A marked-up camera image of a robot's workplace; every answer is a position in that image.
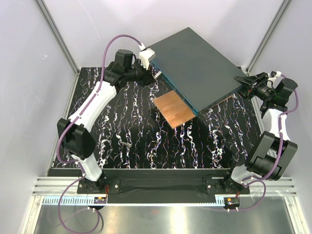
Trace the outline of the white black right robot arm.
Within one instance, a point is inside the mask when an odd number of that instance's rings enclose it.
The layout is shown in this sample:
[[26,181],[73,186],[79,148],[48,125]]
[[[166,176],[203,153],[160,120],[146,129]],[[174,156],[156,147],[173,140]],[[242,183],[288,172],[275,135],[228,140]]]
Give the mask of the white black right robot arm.
[[297,83],[275,71],[236,76],[235,80],[242,85],[239,94],[243,98],[262,100],[260,111],[265,130],[244,165],[230,169],[221,181],[226,193],[240,192],[256,180],[279,180],[298,149],[286,130],[286,118],[291,113],[286,105],[291,94],[297,93]]

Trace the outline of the clear network plug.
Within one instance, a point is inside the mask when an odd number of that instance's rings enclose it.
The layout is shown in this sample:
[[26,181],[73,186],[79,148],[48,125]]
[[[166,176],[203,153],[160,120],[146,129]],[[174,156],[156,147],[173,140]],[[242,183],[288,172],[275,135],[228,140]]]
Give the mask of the clear network plug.
[[127,146],[127,147],[131,147],[131,146],[132,146],[131,143],[128,143],[128,142],[122,141],[121,143],[122,143],[123,145]]
[[161,75],[161,71],[158,71],[155,75],[154,75],[154,78],[158,78],[160,75]]

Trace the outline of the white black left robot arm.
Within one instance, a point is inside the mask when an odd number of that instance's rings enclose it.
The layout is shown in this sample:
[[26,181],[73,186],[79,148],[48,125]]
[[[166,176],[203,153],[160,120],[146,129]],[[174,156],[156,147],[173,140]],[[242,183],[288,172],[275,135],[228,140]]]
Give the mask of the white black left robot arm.
[[128,82],[147,86],[155,81],[150,65],[155,56],[150,48],[142,50],[138,57],[132,51],[119,49],[115,60],[102,70],[103,79],[96,83],[84,103],[68,119],[61,118],[57,122],[58,148],[78,164],[82,186],[94,193],[107,189],[107,185],[94,155],[96,142],[90,131],[105,106]]

